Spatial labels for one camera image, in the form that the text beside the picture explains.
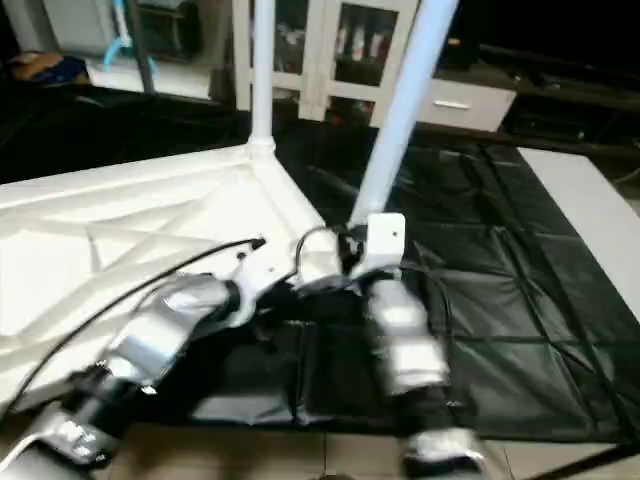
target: black plastic sheet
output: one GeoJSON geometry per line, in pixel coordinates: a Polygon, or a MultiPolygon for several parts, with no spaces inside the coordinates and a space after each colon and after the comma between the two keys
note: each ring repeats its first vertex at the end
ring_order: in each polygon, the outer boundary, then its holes
{"type": "MultiPolygon", "coordinates": [[[[21,105],[5,111],[22,112],[20,125],[0,114],[0,155],[16,166],[4,182],[240,144],[248,135],[244,114],[89,94],[103,106],[68,90],[3,97],[21,105]]],[[[345,222],[375,131],[296,120],[277,122],[275,136],[278,158],[327,223],[345,222]]],[[[407,282],[428,306],[452,384],[469,391],[482,436],[636,439],[640,324],[517,150],[416,135],[388,207],[407,218],[407,257],[431,270],[407,282]]],[[[249,329],[194,344],[146,418],[394,431],[358,297],[310,298],[260,323],[273,348],[249,329]]]]}

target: tiled floor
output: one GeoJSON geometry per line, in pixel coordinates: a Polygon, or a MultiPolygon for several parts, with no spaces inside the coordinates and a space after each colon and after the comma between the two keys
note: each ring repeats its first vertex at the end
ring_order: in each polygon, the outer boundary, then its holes
{"type": "MultiPolygon", "coordinates": [[[[24,422],[0,436],[0,456],[24,422]]],[[[488,478],[525,479],[606,448],[483,442],[488,478]]],[[[364,435],[279,433],[236,428],[137,426],[117,460],[98,480],[311,480],[345,473],[356,480],[398,479],[398,447],[392,438],[364,435]]],[[[579,480],[640,478],[640,458],[573,477],[579,480]]]]}

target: drawer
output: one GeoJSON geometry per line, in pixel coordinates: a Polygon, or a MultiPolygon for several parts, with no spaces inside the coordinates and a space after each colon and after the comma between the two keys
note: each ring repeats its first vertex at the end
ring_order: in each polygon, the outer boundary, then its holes
{"type": "Polygon", "coordinates": [[[418,121],[493,132],[515,97],[511,90],[434,79],[418,121]]]}

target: white pole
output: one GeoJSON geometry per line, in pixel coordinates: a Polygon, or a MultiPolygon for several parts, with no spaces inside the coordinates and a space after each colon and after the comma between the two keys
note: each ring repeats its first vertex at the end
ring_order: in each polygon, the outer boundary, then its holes
{"type": "Polygon", "coordinates": [[[271,136],[275,0],[255,0],[253,27],[253,106],[249,143],[273,146],[271,136]]]}
{"type": "Polygon", "coordinates": [[[369,159],[351,225],[382,212],[407,149],[458,0],[422,0],[389,111],[369,159]]]}

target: black wire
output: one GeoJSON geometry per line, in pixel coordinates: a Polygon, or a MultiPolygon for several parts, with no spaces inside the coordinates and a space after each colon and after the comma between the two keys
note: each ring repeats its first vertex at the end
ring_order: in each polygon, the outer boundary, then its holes
{"type": "Polygon", "coordinates": [[[69,342],[71,342],[71,340],[73,340],[80,333],[82,333],[84,330],[86,330],[91,324],[93,324],[96,320],[98,320],[102,315],[107,313],[109,310],[111,310],[113,307],[118,305],[120,302],[122,302],[122,301],[126,300],[127,298],[129,298],[131,295],[135,295],[139,291],[147,288],[148,286],[152,285],[153,283],[157,282],[158,280],[161,280],[161,279],[163,279],[165,277],[168,277],[169,275],[177,272],[178,270],[180,270],[181,268],[186,267],[187,265],[195,263],[198,260],[202,260],[205,257],[208,257],[210,255],[216,254],[216,253],[221,252],[223,250],[227,250],[227,249],[233,248],[233,247],[238,247],[240,245],[245,245],[245,244],[248,244],[248,243],[252,244],[254,249],[255,249],[255,248],[260,247],[262,244],[264,244],[264,240],[257,239],[257,238],[246,239],[246,240],[238,240],[236,242],[229,242],[229,243],[225,243],[224,245],[218,245],[216,247],[209,248],[209,249],[205,250],[204,252],[201,252],[201,253],[199,253],[197,255],[194,255],[194,256],[188,258],[187,260],[184,260],[184,261],[178,263],[177,265],[174,265],[173,267],[171,267],[171,268],[169,268],[169,269],[167,269],[167,270],[155,275],[154,277],[150,278],[149,280],[146,280],[145,282],[142,282],[141,284],[139,284],[139,285],[127,290],[126,292],[124,292],[123,294],[119,295],[114,300],[112,300],[110,303],[108,303],[105,307],[103,307],[100,310],[98,310],[91,317],[87,318],[84,322],[82,322],[74,330],[69,332],[64,338],[62,338],[62,340],[60,340],[56,344],[55,347],[53,347],[49,352],[47,352],[47,354],[42,358],[42,360],[40,360],[40,363],[33,370],[31,370],[31,372],[29,372],[29,375],[27,375],[26,378],[22,381],[22,385],[20,385],[20,388],[16,391],[16,393],[13,396],[13,398],[11,399],[11,401],[9,401],[9,403],[7,404],[7,407],[2,412],[2,415],[0,416],[0,428],[4,426],[4,424],[5,424],[6,420],[7,420],[7,417],[9,416],[11,411],[18,405],[18,403],[20,403],[20,400],[22,400],[22,397],[24,396],[24,393],[29,388],[29,385],[31,385],[33,380],[42,371],[42,369],[47,365],[47,363],[49,363],[51,358],[55,354],[60,352],[69,342]]]}
{"type": "Polygon", "coordinates": [[[298,244],[296,245],[296,254],[293,262],[293,271],[287,276],[287,278],[291,278],[296,275],[300,275],[300,266],[302,263],[302,249],[304,248],[304,243],[307,239],[316,232],[335,232],[339,233],[343,227],[341,225],[327,226],[327,225],[318,225],[317,227],[313,227],[310,230],[307,230],[300,240],[298,240],[298,244]]]}

